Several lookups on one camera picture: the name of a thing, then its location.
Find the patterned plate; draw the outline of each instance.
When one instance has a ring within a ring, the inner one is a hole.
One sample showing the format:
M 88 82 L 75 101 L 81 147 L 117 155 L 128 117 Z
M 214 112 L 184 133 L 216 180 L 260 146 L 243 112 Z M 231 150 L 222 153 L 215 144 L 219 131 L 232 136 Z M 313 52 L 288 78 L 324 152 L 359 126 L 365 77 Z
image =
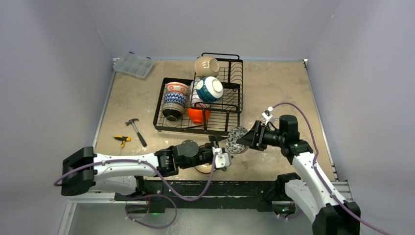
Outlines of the patterned plate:
M 247 129 L 238 126 L 229 131 L 226 139 L 226 149 L 232 154 L 241 154 L 249 149 L 248 146 L 237 144 L 236 141 L 247 133 Z

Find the clear plastic container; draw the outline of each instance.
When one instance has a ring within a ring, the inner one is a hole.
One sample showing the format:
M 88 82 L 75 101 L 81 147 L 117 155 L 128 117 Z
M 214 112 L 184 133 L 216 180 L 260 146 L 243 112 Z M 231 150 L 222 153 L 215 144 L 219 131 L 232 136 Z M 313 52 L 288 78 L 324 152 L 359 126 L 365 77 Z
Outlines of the clear plastic container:
M 114 64 L 115 71 L 124 73 L 139 79 L 145 79 L 154 65 L 150 58 L 124 53 Z

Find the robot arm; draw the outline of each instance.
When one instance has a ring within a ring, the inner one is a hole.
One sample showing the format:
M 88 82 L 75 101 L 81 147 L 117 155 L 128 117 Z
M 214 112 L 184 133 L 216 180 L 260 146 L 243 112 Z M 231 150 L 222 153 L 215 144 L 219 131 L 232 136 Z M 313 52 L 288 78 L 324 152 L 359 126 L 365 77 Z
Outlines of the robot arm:
M 179 168 L 186 169 L 197 165 L 211 163 L 215 158 L 216 169 L 226 169 L 231 165 L 231 157 L 219 148 L 215 137 L 210 142 L 198 146 L 187 140 L 182 144 L 161 149 L 155 153 L 135 156 L 110 156 L 94 154 L 92 147 L 84 147 L 63 161 L 62 173 L 90 163 L 102 163 L 73 173 L 62 180 L 61 194 L 75 196 L 87 191 L 118 192 L 130 195 L 137 191 L 138 182 L 143 176 L 156 176 L 156 172 L 138 161 L 147 161 L 163 177 L 177 175 Z M 109 160 L 131 159 L 137 162 L 112 162 Z
M 321 174 L 323 181 L 319 178 L 315 169 L 318 172 L 323 170 L 318 162 L 313 164 L 315 155 L 311 146 L 300 139 L 297 118 L 282 115 L 279 118 L 279 129 L 271 130 L 268 123 L 276 119 L 270 111 L 272 107 L 262 113 L 263 120 L 256 121 L 252 129 L 238 139 L 237 143 L 258 151 L 264 151 L 267 145 L 281 148 L 283 156 L 298 171 L 304 182 L 295 173 L 279 175 L 277 182 L 281 184 L 282 193 L 293 199 L 311 221 L 314 234 L 358 234 L 359 221 L 346 213 L 333 196 L 360 216 L 358 205 L 347 202 L 324 173 Z M 328 185 L 332 193 L 328 192 L 324 184 Z

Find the white wall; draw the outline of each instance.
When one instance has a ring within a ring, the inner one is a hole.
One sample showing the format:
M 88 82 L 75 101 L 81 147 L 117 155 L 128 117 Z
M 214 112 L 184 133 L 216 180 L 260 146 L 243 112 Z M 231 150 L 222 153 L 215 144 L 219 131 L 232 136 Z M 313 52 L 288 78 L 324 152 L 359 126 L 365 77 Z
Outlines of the white wall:
M 84 0 L 2 0 L 0 31 L 1 234 L 56 234 L 52 183 L 92 144 L 111 57 Z
M 340 0 L 87 0 L 116 57 L 125 50 L 153 59 L 202 52 L 244 59 L 308 58 Z
M 400 235 L 415 230 L 414 12 L 413 0 L 341 1 L 308 60 L 339 177 L 364 219 Z

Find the orange bowl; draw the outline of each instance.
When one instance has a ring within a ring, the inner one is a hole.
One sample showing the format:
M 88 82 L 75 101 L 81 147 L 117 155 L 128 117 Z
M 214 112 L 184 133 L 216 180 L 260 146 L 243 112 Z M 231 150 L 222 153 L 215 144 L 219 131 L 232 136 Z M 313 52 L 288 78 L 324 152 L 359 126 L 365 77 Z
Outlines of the orange bowl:
M 205 112 L 207 120 L 210 117 L 210 110 L 206 110 Z M 196 125 L 203 124 L 203 110 L 189 108 L 187 110 L 187 115 L 189 115 L 190 120 L 192 120 L 192 122 Z

